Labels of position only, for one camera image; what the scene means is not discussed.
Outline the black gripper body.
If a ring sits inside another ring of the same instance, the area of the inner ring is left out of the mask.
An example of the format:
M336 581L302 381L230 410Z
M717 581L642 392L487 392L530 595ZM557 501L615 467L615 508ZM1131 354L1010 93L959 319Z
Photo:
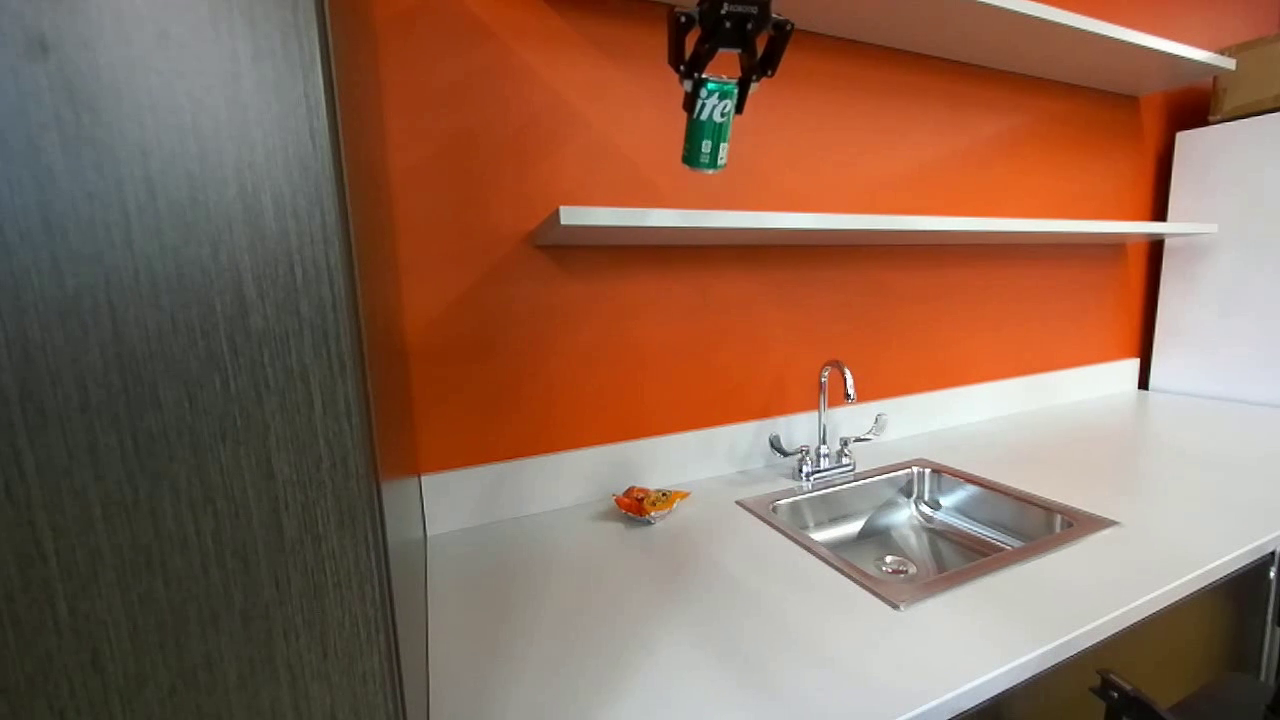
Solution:
M668 13L668 67L704 73L719 52L735 52L746 73L778 73L794 33L773 0L691 0Z

